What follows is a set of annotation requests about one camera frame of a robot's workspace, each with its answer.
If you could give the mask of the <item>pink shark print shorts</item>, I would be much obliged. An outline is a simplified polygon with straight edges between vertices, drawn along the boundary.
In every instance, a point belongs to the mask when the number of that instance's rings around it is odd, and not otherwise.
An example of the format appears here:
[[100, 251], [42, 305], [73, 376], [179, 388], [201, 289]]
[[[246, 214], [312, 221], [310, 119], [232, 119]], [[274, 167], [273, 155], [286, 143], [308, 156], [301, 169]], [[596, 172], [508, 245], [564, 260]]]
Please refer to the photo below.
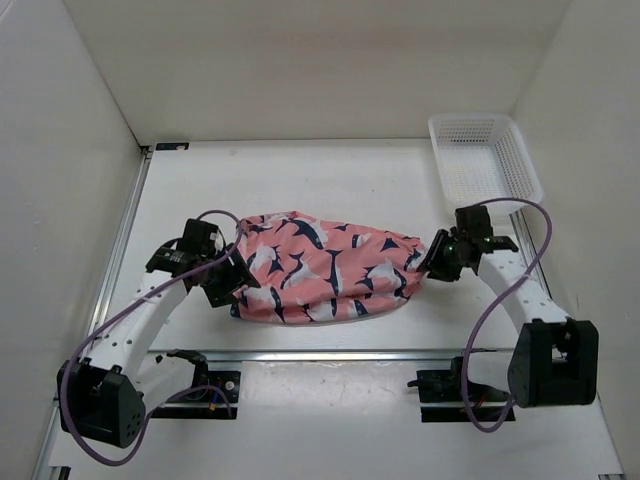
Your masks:
[[246, 217], [238, 247], [255, 287], [234, 318], [272, 324], [346, 322], [389, 313], [421, 288], [427, 253], [413, 236], [298, 211]]

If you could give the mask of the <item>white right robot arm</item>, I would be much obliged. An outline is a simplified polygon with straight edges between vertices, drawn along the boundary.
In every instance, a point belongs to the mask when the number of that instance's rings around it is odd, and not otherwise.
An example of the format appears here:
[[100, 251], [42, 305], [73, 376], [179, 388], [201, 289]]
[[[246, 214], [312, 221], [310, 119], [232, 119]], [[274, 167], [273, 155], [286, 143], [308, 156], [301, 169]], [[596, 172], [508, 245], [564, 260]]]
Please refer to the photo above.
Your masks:
[[588, 405], [595, 400], [599, 333], [575, 320], [531, 276], [508, 237], [471, 239], [439, 230], [421, 265], [428, 278], [454, 282], [465, 269], [495, 294], [518, 334], [510, 353], [480, 351], [470, 339], [452, 363], [449, 387], [470, 400], [485, 386], [522, 408]]

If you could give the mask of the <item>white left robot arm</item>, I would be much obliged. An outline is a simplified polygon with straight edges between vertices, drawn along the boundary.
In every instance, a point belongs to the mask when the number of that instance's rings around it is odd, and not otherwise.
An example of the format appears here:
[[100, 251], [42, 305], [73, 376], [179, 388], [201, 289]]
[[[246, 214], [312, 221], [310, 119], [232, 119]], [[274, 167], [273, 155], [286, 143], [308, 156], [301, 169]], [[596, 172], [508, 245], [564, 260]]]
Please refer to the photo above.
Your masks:
[[127, 448], [157, 407], [205, 396], [211, 385], [204, 354], [175, 348], [149, 359], [150, 347], [192, 289], [204, 290], [211, 306], [219, 307], [256, 283], [232, 246], [209, 245], [193, 253], [158, 248], [131, 303], [60, 368], [62, 429], [75, 439]]

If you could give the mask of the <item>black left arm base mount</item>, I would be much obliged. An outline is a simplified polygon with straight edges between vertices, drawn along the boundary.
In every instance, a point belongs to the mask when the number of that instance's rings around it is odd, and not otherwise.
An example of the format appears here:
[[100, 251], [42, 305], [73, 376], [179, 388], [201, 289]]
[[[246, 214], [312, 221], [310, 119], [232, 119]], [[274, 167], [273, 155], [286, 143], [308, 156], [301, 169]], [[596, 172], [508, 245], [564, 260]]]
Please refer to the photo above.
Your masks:
[[162, 395], [163, 403], [151, 413], [157, 419], [188, 420], [235, 420], [238, 415], [241, 391], [241, 371], [238, 367], [215, 366], [207, 357], [194, 350], [171, 350], [157, 355], [158, 366], [177, 365], [187, 376], [177, 380], [167, 395]]

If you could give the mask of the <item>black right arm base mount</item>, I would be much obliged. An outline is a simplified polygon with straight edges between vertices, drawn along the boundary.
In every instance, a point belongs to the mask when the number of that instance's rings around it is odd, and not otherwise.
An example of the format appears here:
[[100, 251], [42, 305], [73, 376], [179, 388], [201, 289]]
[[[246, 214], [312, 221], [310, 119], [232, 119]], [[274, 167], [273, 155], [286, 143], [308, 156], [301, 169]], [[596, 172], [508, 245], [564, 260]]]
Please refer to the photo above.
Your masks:
[[[461, 395], [462, 357], [447, 364], [422, 367], [407, 383], [418, 394], [423, 424], [470, 423]], [[492, 386], [468, 381], [468, 396], [474, 415], [480, 422], [496, 422], [509, 394]]]

